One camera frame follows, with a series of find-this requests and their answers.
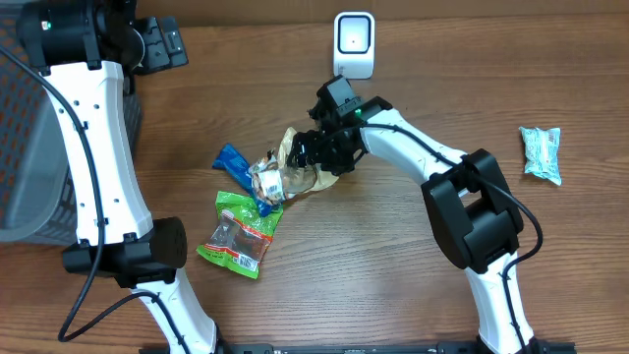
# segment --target perforated basket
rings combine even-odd
[[[28,57],[15,32],[20,4],[0,4],[0,45]],[[142,121],[135,95],[123,98],[132,151]],[[0,242],[70,245],[77,210],[68,158],[44,89],[0,55]]]

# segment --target barcode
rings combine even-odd
[[[256,271],[257,261],[254,261],[252,258],[247,257],[245,255],[240,255],[238,257],[238,266],[246,268],[250,271]]]

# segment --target wooden table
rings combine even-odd
[[[216,227],[210,168],[226,143],[249,160],[306,110],[331,77],[332,25],[184,29],[190,65],[139,79],[137,175],[154,217],[180,216],[186,268],[205,311],[237,342],[411,344],[473,339],[478,317],[463,271],[437,248],[417,185],[368,156],[333,188],[286,208],[259,280],[195,253]],[[419,129],[466,151],[485,148],[540,219],[542,251],[519,267],[536,335],[582,353],[629,351],[629,16],[380,22],[366,98],[389,100]],[[561,128],[563,185],[523,174],[518,127]],[[520,235],[532,247],[530,224]],[[60,248],[0,247],[0,352],[133,353],[163,343],[140,302],[72,344],[56,342],[85,278]],[[84,324],[127,294],[94,282]]]

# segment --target light blue packet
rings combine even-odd
[[[537,177],[550,180],[557,186],[561,186],[561,176],[559,175],[559,128],[528,129],[520,127],[522,139],[525,145],[525,155],[527,164],[524,166],[524,173],[533,173]]]

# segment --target blue wrapper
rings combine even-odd
[[[231,144],[225,145],[212,163],[212,168],[226,170],[236,182],[249,193],[256,201],[257,213],[261,217],[266,217],[273,211],[273,206],[260,201],[254,196],[252,188],[252,175],[249,174],[249,163]]]

